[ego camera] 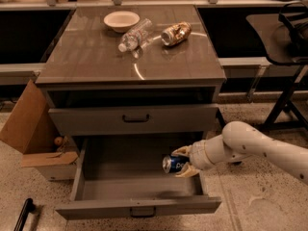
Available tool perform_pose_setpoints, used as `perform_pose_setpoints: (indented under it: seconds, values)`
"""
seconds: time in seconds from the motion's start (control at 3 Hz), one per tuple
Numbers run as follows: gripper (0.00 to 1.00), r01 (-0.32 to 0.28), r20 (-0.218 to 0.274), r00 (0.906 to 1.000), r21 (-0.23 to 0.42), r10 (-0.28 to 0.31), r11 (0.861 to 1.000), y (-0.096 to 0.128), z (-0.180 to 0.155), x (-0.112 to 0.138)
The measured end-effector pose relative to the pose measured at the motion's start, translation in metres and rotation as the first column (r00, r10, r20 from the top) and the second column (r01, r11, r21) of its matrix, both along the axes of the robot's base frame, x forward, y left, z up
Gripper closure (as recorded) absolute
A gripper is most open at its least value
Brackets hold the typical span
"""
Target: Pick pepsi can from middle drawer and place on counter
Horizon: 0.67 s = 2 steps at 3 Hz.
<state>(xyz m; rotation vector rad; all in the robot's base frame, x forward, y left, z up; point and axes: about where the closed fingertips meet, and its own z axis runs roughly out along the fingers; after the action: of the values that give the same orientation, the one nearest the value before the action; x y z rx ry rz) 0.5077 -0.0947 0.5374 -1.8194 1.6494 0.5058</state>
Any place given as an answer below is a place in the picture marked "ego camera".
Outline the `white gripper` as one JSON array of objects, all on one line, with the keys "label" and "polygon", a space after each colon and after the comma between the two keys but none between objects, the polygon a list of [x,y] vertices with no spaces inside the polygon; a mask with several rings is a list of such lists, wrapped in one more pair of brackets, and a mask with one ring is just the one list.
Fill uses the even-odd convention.
[{"label": "white gripper", "polygon": [[195,142],[192,146],[186,145],[171,152],[172,156],[190,157],[190,163],[185,163],[182,169],[175,174],[176,177],[189,178],[213,167],[216,163],[217,143],[212,140],[202,140]]}]

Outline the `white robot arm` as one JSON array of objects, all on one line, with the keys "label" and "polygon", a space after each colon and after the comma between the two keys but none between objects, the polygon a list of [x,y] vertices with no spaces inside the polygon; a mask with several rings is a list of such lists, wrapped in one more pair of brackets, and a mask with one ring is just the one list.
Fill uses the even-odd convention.
[{"label": "white robot arm", "polygon": [[235,163],[250,155],[259,156],[308,185],[308,149],[266,136],[251,125],[232,121],[220,135],[196,141],[171,153],[189,160],[177,177],[193,177],[217,163]]}]

